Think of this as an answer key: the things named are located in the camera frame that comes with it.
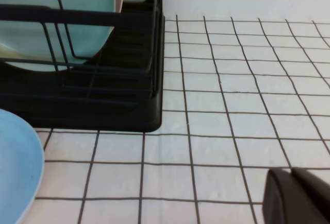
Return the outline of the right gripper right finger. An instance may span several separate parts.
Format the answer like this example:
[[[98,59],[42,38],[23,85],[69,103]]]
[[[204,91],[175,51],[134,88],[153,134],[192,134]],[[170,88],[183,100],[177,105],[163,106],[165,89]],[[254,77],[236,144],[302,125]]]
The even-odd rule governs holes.
[[[303,168],[294,167],[291,174],[329,222],[329,184]]]

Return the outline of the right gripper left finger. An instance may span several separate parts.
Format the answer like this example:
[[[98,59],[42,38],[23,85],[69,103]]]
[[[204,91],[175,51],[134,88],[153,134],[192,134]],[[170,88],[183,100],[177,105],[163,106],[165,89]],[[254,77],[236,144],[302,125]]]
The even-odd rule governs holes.
[[[265,223],[310,223],[310,204],[290,173],[282,169],[268,171],[262,203]]]

